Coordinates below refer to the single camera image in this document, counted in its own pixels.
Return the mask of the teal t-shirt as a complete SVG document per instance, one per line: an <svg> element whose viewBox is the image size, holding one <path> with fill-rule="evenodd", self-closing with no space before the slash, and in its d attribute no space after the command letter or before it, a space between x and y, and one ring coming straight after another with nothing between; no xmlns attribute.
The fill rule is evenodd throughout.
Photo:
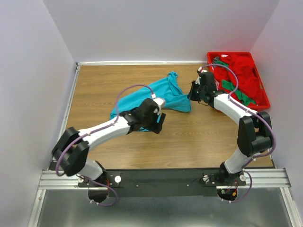
<svg viewBox="0 0 303 227"><path fill-rule="evenodd" d="M147 98L161 98L165 101L164 108L191 112L191 104L177 82L178 74L174 71L149 85L135 84L124 88L116 97L115 107L110 114L111 126L116 126L117 115L122 111L130 111L138 107Z"/></svg>

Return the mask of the red plastic bin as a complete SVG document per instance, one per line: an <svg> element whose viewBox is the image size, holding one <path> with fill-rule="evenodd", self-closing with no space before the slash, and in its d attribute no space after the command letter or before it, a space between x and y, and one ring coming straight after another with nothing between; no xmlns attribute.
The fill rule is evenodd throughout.
<svg viewBox="0 0 303 227"><path fill-rule="evenodd" d="M219 56L219 55L231 55L231 54L239 54L239 55L247 55L249 57L251 57L253 59L253 57L251 56L251 54L249 52L208 52L207 53L207 62L209 64L213 64L212 61L215 57ZM214 69L213 69L213 66L210 66L209 67L209 70L214 73ZM270 103L269 103L269 100L268 100L268 97L267 97L267 94L265 92L265 89L263 87L263 84L262 84L262 81L260 79L260 76L259 76L259 73L257 71L257 67L254 63L254 69L253 69L253 73L255 74L255 76L258 78L259 82L260 82L260 86L261 86L261 89L262 89L262 95L263 95L263 101L261 102L261 104L255 106L255 105L249 105L247 107L253 109L253 110L256 110L256 111L262 111L262 110L265 110L265 109L268 109L270 107Z"/></svg>

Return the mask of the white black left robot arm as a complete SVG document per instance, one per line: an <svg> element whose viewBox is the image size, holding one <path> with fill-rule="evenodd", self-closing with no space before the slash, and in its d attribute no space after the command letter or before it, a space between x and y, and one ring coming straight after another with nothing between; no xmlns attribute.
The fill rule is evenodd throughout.
<svg viewBox="0 0 303 227"><path fill-rule="evenodd" d="M99 162L90 160L88 153L111 139L141 129L160 133L166 117L161 111L164 106L162 98L147 98L139 107L123 111L108 122L78 131L67 128L52 150L57 161L56 174L81 175L93 186L101 186L105 181L105 169Z"/></svg>

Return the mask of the aluminium frame rail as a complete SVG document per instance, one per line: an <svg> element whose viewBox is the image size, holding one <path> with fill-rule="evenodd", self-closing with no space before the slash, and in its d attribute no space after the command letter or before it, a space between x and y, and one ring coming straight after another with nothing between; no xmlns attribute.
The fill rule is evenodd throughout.
<svg viewBox="0 0 303 227"><path fill-rule="evenodd" d="M302 226L290 194L290 182L284 169L249 169L248 164L272 154L276 138L270 116L239 103L231 93L218 90L214 75L200 67L192 81L189 100L207 104L238 125L237 149L219 168L184 169L105 169L90 160L88 153L98 145L140 129L160 133L165 119L165 99L153 89L139 107L118 112L97 126L62 130L52 150L50 169L41 173L29 226L36 227L48 190L86 190L91 204L109 207L123 197L213 196L223 204L244 199L241 188L279 188L294 227Z"/></svg>

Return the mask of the green t-shirt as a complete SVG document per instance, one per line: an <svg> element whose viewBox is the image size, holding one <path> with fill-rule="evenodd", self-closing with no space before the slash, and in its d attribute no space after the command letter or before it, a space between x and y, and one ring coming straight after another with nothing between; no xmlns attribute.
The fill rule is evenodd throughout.
<svg viewBox="0 0 303 227"><path fill-rule="evenodd" d="M214 77L217 82L218 90L230 93L235 89L235 85L230 81L228 71L225 68L214 66ZM240 90L236 90L232 93L232 97L245 106L256 105L256 102L253 99L249 98Z"/></svg>

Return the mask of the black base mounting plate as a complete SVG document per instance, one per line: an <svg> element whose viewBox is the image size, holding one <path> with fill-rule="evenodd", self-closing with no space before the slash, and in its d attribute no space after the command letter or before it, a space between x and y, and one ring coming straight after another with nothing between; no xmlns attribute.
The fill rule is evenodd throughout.
<svg viewBox="0 0 303 227"><path fill-rule="evenodd" d="M111 197L170 197L170 196L217 196L232 194L239 186L246 185L246 177L241 175L227 185L205 182L204 177L214 174L218 168L179 168L179 169L109 169L99 183L112 188L102 188L89 180L79 179L80 188L88 188L91 198Z"/></svg>

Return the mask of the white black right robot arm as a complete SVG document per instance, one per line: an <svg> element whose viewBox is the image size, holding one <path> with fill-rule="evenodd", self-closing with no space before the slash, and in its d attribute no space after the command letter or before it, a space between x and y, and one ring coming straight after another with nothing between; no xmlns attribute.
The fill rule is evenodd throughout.
<svg viewBox="0 0 303 227"><path fill-rule="evenodd" d="M197 79L191 83L188 99L207 104L238 125L237 149L221 163L216 173L204 177L205 182L229 185L253 158L273 147L270 116L266 112L249 109L223 90L218 90L213 73L206 70L198 70L197 73Z"/></svg>

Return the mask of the red t-shirt pile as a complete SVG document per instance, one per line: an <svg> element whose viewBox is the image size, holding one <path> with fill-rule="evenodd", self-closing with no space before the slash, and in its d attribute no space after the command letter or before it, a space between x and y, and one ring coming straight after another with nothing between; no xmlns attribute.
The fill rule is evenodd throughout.
<svg viewBox="0 0 303 227"><path fill-rule="evenodd" d="M247 55L239 54L225 56L221 54L219 57L222 65L214 64L214 66L225 68L235 88L253 99L256 102L255 106L261 104L263 101L262 89L258 78L253 73L253 59Z"/></svg>

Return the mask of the grey garment in bin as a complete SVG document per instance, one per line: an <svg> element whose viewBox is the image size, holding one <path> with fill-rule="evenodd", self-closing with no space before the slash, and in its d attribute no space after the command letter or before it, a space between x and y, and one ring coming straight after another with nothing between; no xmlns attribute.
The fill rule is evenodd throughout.
<svg viewBox="0 0 303 227"><path fill-rule="evenodd" d="M221 58L219 56L215 57L212 61L213 64L220 64L222 65Z"/></svg>

